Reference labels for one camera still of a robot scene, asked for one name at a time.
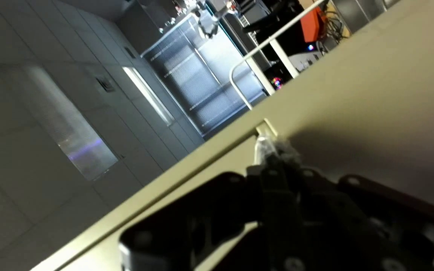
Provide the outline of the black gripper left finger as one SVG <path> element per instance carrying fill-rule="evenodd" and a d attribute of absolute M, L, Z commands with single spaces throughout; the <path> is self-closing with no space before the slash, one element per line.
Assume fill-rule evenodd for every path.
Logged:
<path fill-rule="evenodd" d="M 263 222 L 263 193 L 276 172 L 224 172 L 125 229 L 119 237 L 122 271 L 196 271 L 224 243 L 244 235 L 211 271 L 274 271 Z"/>

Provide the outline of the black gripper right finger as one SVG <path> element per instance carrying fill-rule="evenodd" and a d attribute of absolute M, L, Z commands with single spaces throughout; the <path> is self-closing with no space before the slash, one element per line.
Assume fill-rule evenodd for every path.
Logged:
<path fill-rule="evenodd" d="M 434 271 L 434 205 L 358 175 L 337 184 L 315 170 L 301 173 L 301 202 L 340 231 L 370 271 Z"/>

